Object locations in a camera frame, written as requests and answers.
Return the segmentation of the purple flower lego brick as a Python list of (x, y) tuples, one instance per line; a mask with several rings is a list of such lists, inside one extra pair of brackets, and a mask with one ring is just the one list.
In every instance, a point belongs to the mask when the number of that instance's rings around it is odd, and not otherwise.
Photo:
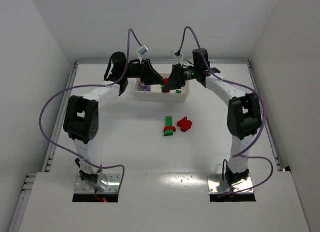
[(143, 85), (140, 86), (140, 88), (141, 88), (142, 91), (147, 91), (147, 92), (151, 91), (151, 85), (143, 84)]

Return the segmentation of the green red lego bricks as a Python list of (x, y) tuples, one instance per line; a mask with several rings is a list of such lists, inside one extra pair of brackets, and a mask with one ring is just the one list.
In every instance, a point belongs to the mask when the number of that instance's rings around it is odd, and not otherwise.
[(170, 93), (170, 90), (164, 90), (164, 87), (167, 85), (168, 82), (169, 82), (169, 79), (164, 78), (164, 84), (161, 85), (161, 92), (162, 93)]

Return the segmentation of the red rounded lego brick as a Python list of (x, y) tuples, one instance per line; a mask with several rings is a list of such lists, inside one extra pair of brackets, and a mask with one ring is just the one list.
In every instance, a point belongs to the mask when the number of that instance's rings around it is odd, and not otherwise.
[(192, 121), (187, 117), (182, 118), (177, 122), (177, 126), (180, 127), (181, 131), (187, 132), (192, 127)]

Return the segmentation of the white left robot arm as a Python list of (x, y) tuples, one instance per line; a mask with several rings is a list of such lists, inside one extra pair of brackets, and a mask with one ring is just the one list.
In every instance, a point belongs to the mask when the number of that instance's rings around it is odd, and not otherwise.
[(101, 87), (82, 96), (73, 95), (69, 98), (63, 129), (81, 156), (76, 162), (80, 168), (80, 177), (91, 186), (100, 186), (103, 176), (94, 142), (99, 130), (99, 109), (126, 90), (129, 78), (139, 78), (144, 85), (165, 83), (149, 59), (129, 62), (125, 53), (118, 51), (110, 57)]

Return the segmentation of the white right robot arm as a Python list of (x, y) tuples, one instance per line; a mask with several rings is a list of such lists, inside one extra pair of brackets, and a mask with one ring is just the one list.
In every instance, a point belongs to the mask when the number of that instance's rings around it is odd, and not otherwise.
[(193, 65), (184, 67), (182, 58), (177, 57), (165, 91), (177, 90), (188, 80), (196, 79), (205, 88), (213, 91), (227, 105), (227, 127), (232, 135), (231, 155), (223, 169), (222, 178), (226, 184), (246, 180), (249, 176), (248, 159), (250, 145), (262, 125), (261, 108), (256, 93), (246, 93), (228, 83), (221, 71), (210, 67), (207, 49), (194, 49)]

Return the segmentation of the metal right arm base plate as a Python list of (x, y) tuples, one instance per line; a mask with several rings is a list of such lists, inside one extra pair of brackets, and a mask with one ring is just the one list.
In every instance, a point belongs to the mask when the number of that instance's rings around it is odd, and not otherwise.
[(229, 186), (222, 179), (222, 174), (208, 175), (208, 188), (210, 194), (239, 193), (254, 194), (251, 175)]

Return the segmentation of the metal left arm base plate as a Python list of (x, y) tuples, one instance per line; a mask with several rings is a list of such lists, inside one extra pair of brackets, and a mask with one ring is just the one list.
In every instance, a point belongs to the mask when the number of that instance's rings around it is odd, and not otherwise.
[(74, 186), (74, 194), (117, 194), (120, 188), (120, 174), (103, 174), (97, 182), (81, 179), (78, 175)]

